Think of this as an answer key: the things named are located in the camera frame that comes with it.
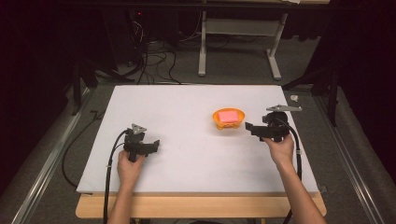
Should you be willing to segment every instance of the orange bowl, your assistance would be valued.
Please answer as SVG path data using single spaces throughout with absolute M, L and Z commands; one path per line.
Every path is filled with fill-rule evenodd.
M 221 115 L 231 115 L 230 119 L 221 119 Z M 224 128 L 238 128 L 242 120 L 245 118 L 245 113 L 236 108 L 223 108 L 216 111 L 213 116 L 219 130 Z

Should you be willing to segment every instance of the hand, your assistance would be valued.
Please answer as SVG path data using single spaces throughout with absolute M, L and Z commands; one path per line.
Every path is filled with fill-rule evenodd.
M 281 142 L 274 142 L 271 138 L 263 138 L 262 140 L 270 148 L 271 158 L 277 167 L 293 164 L 294 141 L 290 134 L 286 135 Z
M 139 156 L 136 162 L 129 161 L 128 156 L 129 153 L 127 151 L 122 150 L 120 152 L 117 170 L 120 176 L 120 188 L 133 190 L 134 183 L 140 175 L 145 156 Z

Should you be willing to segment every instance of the gray floor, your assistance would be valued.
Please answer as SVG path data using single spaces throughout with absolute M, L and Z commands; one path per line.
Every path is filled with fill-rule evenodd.
M 271 39 L 261 37 L 234 36 L 223 48 L 224 39 L 209 39 L 207 53 L 206 77 L 198 77 L 198 49 L 194 42 L 171 48 L 162 43 L 150 47 L 152 50 L 172 50 L 177 54 L 176 65 L 172 70 L 174 79 L 182 83 L 200 84 L 271 84 L 282 85 L 300 77 L 315 50 L 317 40 L 300 42 L 297 39 L 281 40 L 276 59 L 282 75 L 281 81 L 274 81 L 263 51 L 271 47 Z M 168 76 L 172 66 L 170 53 L 166 54 L 165 63 L 161 63 L 158 72 Z M 161 58 L 150 56 L 147 74 L 142 77 L 142 84 L 169 82 L 160 78 L 155 65 Z M 121 71 L 127 67 L 120 65 Z M 81 111 L 81 117 L 66 143 L 71 140 L 92 121 L 91 111 L 105 111 L 111 92 L 117 82 L 101 80 L 96 90 L 91 90 L 92 96 Z M 289 99 L 291 94 L 298 94 L 298 103 L 289 100 L 290 105 L 300 105 L 304 113 L 293 113 L 297 129 L 304 143 L 307 157 L 311 163 L 314 175 L 322 189 L 322 197 L 326 204 L 328 223 L 392 223 L 396 218 L 396 189 L 389 175 L 376 157 L 367 138 L 361 130 L 356 118 L 351 112 L 347 100 L 339 90 L 336 129 L 329 127 L 326 116 L 323 116 L 321 102 L 326 97 L 312 97 L 309 86 L 299 86 L 292 91 L 285 91 Z M 66 108 L 58 120 L 52 125 L 35 150 L 15 176 L 6 193 L 0 199 L 0 223 L 11 223 L 21 208 L 23 201 L 32 189 L 37 176 L 45 165 L 47 158 L 59 146 L 73 117 L 70 116 L 72 104 Z M 100 127 L 96 120 L 74 142 L 65 158 L 65 170 L 70 179 L 78 182 L 90 155 L 94 137 Z M 337 134 L 342 137 L 342 144 L 337 141 Z M 101 223 L 100 219 L 83 220 L 75 215 L 79 195 L 67 184 L 62 176 L 60 163 L 51 175 L 47 186 L 40 191 L 36 204 L 29 210 L 25 220 L 29 223 Z M 369 191 L 372 198 L 362 198 Z M 282 223 L 283 218 L 269 218 L 267 223 Z

